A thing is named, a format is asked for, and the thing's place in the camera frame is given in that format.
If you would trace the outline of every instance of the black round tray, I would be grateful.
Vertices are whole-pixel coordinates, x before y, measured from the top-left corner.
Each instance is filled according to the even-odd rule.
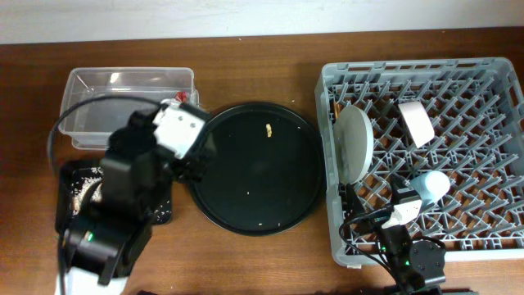
[[[189,187],[217,225],[245,235],[275,234],[302,221],[325,195],[319,133],[294,111],[247,103],[219,113],[203,133],[198,148],[213,147],[216,157],[202,181]]]

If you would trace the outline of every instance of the clear plastic container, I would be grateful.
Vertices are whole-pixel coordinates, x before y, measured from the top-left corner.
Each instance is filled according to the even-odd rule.
[[[190,103],[198,105],[194,74],[189,68],[107,67],[77,68],[71,71],[60,113],[83,100],[116,94],[161,101],[186,92]],[[78,149],[104,150],[112,132],[127,124],[133,111],[150,108],[143,102],[104,101],[79,108],[59,126]]]

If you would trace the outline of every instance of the black tray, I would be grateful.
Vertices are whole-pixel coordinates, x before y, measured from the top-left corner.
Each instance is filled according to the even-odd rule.
[[[67,216],[71,216],[73,211],[73,192],[75,189],[81,189],[86,177],[99,178],[100,159],[87,159],[68,161],[60,169],[60,179],[64,185],[58,186],[58,201],[56,203],[55,230],[62,229]],[[155,212],[154,225],[163,225],[171,220],[171,196],[161,205],[161,208]]]

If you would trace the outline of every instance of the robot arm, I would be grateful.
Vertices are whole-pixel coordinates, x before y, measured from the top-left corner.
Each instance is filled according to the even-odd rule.
[[[441,294],[439,284],[445,282],[445,245],[434,238],[411,238],[405,225],[418,217],[422,200],[414,189],[395,178],[392,178],[391,190],[389,203],[365,213],[355,191],[348,186],[346,198],[353,217],[341,226],[341,237],[355,247],[345,238],[350,225],[356,225],[354,231],[359,235],[377,235],[382,266],[397,283],[387,288],[386,293]]]
[[[128,125],[110,136],[102,182],[90,189],[92,194],[101,185],[102,200],[90,202],[86,193],[64,232],[59,257],[68,294],[123,290],[151,238],[153,212],[169,197],[172,182],[199,180],[204,173],[206,155],[192,154],[192,147],[207,117],[196,107],[173,103],[135,111]],[[60,287],[60,275],[57,282]]]

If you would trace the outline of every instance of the food crumb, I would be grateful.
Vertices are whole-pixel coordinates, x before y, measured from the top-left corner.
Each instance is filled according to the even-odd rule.
[[[273,130],[271,129],[271,125],[270,124],[266,124],[265,125],[265,129],[268,132],[268,137],[271,137],[271,134],[273,134]]]

